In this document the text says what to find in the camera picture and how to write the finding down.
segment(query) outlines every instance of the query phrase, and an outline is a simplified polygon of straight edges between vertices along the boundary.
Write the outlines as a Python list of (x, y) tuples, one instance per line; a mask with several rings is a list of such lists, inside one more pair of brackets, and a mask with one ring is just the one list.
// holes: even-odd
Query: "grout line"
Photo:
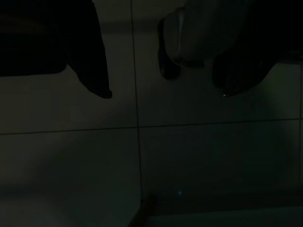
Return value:
[(42, 133), (56, 133), (56, 132), (73, 132), (73, 131), (104, 131), (104, 130), (119, 130), (119, 129), (136, 129), (136, 128), (137, 127), (114, 127), (114, 128), (99, 128), (99, 129), (71, 129), (71, 130), (56, 130), (56, 131), (11, 132), (11, 133), (0, 133), (0, 136), (42, 134)]
[(302, 73), (303, 73), (303, 66), (300, 67), (300, 120), (299, 120), (299, 189), (301, 186), (301, 176), (302, 176), (302, 169), (301, 169), (301, 163), (302, 163), (302, 155), (301, 155), (301, 118), (302, 118)]
[(211, 123), (194, 123), (194, 124), (171, 124), (171, 125), (154, 125), (154, 126), (137, 126), (134, 127), (113, 127), (113, 128), (96, 128), (96, 129), (72, 129), (72, 130), (57, 130), (57, 131), (30, 131), (30, 132), (11, 132), (0, 133), (0, 136), (10, 135), (25, 135), (25, 134), (40, 134), (40, 133), (56, 133), (56, 132), (73, 132), (73, 131), (104, 131), (104, 130), (120, 130), (120, 129), (144, 129), (144, 128), (166, 128), (166, 127), (183, 127), (183, 126), (199, 126), (199, 125), (217, 125), (217, 124), (237, 124), (237, 123), (257, 123), (257, 122), (278, 122), (278, 121), (294, 121), (299, 118), (274, 119), (274, 120), (256, 120), (256, 121), (237, 121), (237, 122), (211, 122)]
[(142, 162), (141, 162), (141, 143), (140, 143), (140, 127), (139, 127), (139, 108), (138, 108), (138, 91), (137, 91), (137, 73), (136, 73), (136, 57), (134, 48), (134, 13), (133, 13), (133, 0), (131, 3), (131, 20), (132, 20), (132, 37), (133, 37), (133, 59), (134, 59), (134, 86), (136, 97), (136, 114), (137, 114), (137, 138), (138, 138), (138, 152), (139, 152), (139, 172), (140, 172), (140, 187), (141, 187), (141, 202), (143, 203), (143, 179), (142, 179)]
[(182, 127), (182, 126), (199, 126), (199, 125), (216, 125), (216, 124), (238, 124), (238, 123), (257, 123), (257, 122), (278, 122), (278, 121), (294, 121), (299, 118), (285, 118), (273, 120), (252, 120), (252, 121), (234, 121), (234, 122), (210, 122), (210, 123), (193, 123), (193, 124), (171, 124), (171, 125), (153, 125), (141, 126), (140, 128), (161, 128), (161, 127)]

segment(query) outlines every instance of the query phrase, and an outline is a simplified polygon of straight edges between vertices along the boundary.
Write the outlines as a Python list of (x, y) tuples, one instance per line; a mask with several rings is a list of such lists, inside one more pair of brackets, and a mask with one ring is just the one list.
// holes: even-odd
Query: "white tile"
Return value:
[(299, 118), (300, 66), (276, 65), (252, 90), (231, 98), (212, 84), (212, 61), (183, 69), (175, 81), (160, 75), (157, 23), (182, 1), (134, 0), (134, 40), (141, 126)]
[(142, 128), (143, 193), (199, 197), (299, 183), (299, 121)]
[(303, 207), (279, 207), (255, 210), (205, 212), (187, 215), (155, 216), (145, 227), (301, 227)]
[(136, 186), (136, 129), (0, 136), (0, 184), (56, 188)]
[(91, 94), (69, 67), (56, 75), (0, 78), (0, 133), (136, 126), (130, 1), (94, 2), (113, 99)]
[(136, 129), (9, 135), (0, 144), (3, 226), (125, 226), (140, 206)]

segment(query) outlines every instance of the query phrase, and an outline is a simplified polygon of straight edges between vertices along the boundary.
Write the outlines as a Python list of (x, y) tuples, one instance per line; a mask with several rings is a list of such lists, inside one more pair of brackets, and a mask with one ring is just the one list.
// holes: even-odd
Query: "tile floor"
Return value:
[(184, 0), (94, 2), (113, 99), (89, 93), (70, 68), (0, 78), (3, 226), (123, 226), (141, 193), (299, 186), (300, 65), (278, 64), (259, 86), (228, 99), (211, 83), (211, 61), (168, 82), (156, 26)]
[(145, 227), (215, 227), (228, 223), (233, 227), (300, 227), (302, 207), (281, 207), (257, 210), (205, 212), (201, 214), (155, 216)]

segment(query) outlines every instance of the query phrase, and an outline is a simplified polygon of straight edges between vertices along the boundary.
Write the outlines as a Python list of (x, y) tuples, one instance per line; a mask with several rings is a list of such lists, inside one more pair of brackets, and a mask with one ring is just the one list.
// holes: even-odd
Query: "floor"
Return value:
[(278, 64), (232, 98), (213, 87), (211, 61), (164, 80), (156, 26), (184, 1), (94, 0), (111, 100), (88, 92), (70, 68), (0, 78), (3, 226), (123, 226), (141, 193), (300, 185), (301, 65)]
[(155, 216), (145, 227), (301, 227), (302, 207), (279, 207), (255, 210), (205, 212), (186, 215)]

